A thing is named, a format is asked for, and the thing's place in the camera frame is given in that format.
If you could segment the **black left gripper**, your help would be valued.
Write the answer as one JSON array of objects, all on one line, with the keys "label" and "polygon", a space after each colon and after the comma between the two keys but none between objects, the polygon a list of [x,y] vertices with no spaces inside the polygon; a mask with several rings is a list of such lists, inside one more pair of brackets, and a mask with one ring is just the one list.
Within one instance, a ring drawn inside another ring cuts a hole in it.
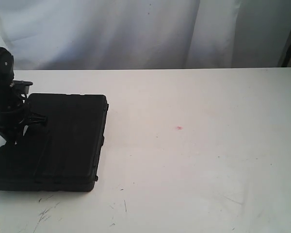
[{"label": "black left gripper", "polygon": [[48,118],[35,112],[29,112],[26,116],[27,95],[16,94],[10,87],[11,82],[11,80],[0,79],[0,136],[7,143],[15,145],[24,140],[26,126],[46,126]]}]

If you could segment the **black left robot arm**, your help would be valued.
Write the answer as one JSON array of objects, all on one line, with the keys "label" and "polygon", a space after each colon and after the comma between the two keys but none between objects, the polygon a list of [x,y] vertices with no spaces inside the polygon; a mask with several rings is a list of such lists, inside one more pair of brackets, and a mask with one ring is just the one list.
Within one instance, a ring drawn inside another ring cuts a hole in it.
[{"label": "black left robot arm", "polygon": [[23,137],[27,112],[27,82],[14,82],[14,57],[0,47],[0,136],[15,145]]}]

